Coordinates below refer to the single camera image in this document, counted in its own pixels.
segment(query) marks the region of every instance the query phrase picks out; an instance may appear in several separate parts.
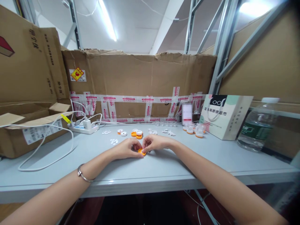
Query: fluorescent light tube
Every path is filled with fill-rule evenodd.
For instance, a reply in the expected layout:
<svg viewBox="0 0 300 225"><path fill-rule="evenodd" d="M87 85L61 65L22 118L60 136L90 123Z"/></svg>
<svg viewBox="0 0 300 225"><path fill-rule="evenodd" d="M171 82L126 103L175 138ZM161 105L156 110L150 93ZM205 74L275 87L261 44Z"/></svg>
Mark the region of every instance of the fluorescent light tube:
<svg viewBox="0 0 300 225"><path fill-rule="evenodd" d="M99 0L99 4L100 4L100 8L101 8L102 15L103 15L102 19L103 19L103 22L106 26L107 32L108 32L111 39L113 39L114 41L117 41L115 31L113 30L112 22L110 21L110 18L109 18L109 15L108 15L108 12L107 12L107 9L104 5L103 0Z"/></svg>
<svg viewBox="0 0 300 225"><path fill-rule="evenodd" d="M252 17L260 17L272 7L259 1L245 2L240 7L240 12Z"/></svg>

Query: white table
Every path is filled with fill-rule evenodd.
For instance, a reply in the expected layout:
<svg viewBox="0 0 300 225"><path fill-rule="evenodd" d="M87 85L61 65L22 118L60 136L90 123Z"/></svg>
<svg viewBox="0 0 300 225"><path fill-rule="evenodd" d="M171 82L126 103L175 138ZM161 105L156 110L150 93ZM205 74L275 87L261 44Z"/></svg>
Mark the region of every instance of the white table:
<svg viewBox="0 0 300 225"><path fill-rule="evenodd" d="M117 135L118 129L127 131L127 137ZM148 135L148 128L159 135L166 127L154 124L106 125L98 132L87 135L74 133L72 153L37 172L19 172L20 163L30 153L17 159L0 161L0 203L25 202L43 189L67 175L77 167L113 147L110 139L121 142L130 138L132 129ZM110 134L102 134L110 129ZM246 185L290 182L299 179L300 170L264 153L253 153L240 148L236 141L222 141L206 133L200 139L182 130L182 126L169 128L176 134L174 139L219 165ZM43 145L24 168L38 168L47 165L70 150L69 133ZM124 159L110 163L82 195L83 198L134 193L151 193L204 188L171 150L152 151L144 159Z"/></svg>

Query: yellow tag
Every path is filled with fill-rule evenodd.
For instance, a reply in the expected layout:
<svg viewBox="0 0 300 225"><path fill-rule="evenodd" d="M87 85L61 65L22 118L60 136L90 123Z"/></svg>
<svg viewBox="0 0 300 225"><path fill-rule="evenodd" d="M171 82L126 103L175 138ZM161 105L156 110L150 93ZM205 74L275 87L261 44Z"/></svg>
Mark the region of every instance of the yellow tag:
<svg viewBox="0 0 300 225"><path fill-rule="evenodd" d="M71 74L71 76L74 78L74 80L78 81L79 78L84 74L84 72L77 67L76 70Z"/></svg>
<svg viewBox="0 0 300 225"><path fill-rule="evenodd" d="M65 115L61 114L61 116L68 124L72 123L71 120L69 120Z"/></svg>

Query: warning label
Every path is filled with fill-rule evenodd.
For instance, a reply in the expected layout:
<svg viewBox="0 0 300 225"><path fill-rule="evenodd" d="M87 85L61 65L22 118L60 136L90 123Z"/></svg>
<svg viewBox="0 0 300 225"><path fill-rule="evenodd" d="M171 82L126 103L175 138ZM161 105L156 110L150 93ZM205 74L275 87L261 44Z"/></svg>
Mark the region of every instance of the warning label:
<svg viewBox="0 0 300 225"><path fill-rule="evenodd" d="M86 82L86 76L85 71L81 70L79 67L77 67L75 70L69 69L71 81L81 81Z"/></svg>

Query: ceiling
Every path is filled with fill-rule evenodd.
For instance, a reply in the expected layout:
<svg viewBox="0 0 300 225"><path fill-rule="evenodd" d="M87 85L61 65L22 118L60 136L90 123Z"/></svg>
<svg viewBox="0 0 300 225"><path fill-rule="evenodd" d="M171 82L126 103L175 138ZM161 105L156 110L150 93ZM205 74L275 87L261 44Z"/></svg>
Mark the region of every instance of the ceiling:
<svg viewBox="0 0 300 225"><path fill-rule="evenodd" d="M126 53L149 54L157 38L161 38L158 52L178 51L183 52L191 0L144 0L149 7L156 10L153 12L142 0L103 0L109 13L117 41L110 38L105 23L101 18L101 9L98 0L74 0L76 4L78 23L84 48L116 49ZM282 0L260 0L274 7ZM173 21L170 26L163 27L163 17L167 14L170 6L177 2L175 18L185 19ZM205 0L195 14L195 22L191 41L191 53L197 51L209 24L219 7L221 0ZM62 0L33 0L34 7L38 12L54 24L65 34L69 33L72 25L70 10L62 4ZM244 27L254 20L239 13L237 29ZM218 19L214 30L219 27ZM166 29L166 35L158 35L161 29ZM203 48L206 49L215 43L217 32L212 32Z"/></svg>
<svg viewBox="0 0 300 225"><path fill-rule="evenodd" d="M165 13L169 0L144 0L152 9ZM35 9L40 11L37 0ZM72 20L70 10L61 0L39 0L42 15L68 34ZM141 0L104 0L117 41L112 40L101 19L98 0L75 0L79 29L84 48L116 49L126 53L149 53L163 16L151 11Z"/></svg>
<svg viewBox="0 0 300 225"><path fill-rule="evenodd" d="M241 5L245 2L254 2L259 1L260 3L265 4L269 7L269 9L272 9L276 5L278 5L283 0L242 0ZM213 0L213 1L203 1L203 3L200 5L198 10L195 13L195 20L194 20L194 27L193 27L193 33L192 33L192 41L190 46L190 53L195 54L199 48L199 45L204 38L205 32L204 30L207 30L219 5L221 3L221 0ZM185 18L189 15L189 10L191 6L191 0L185 0L180 8L180 10L177 13L177 18ZM249 16L244 13L238 14L237 19L237 27L236 30L240 30L241 28L245 27L248 23L256 19L256 16ZM213 27L213 30L217 31L220 25L220 19L217 20L215 26ZM170 27L168 33L166 34L166 37L164 41L162 42L158 53L161 52L183 52L184 45L185 45L185 39L187 35L187 29L188 29L188 22L187 21L179 21L179 22L173 22L172 26ZM207 39L203 50L209 48L210 46L215 44L217 38L217 32L211 32L209 35L209 38Z"/></svg>

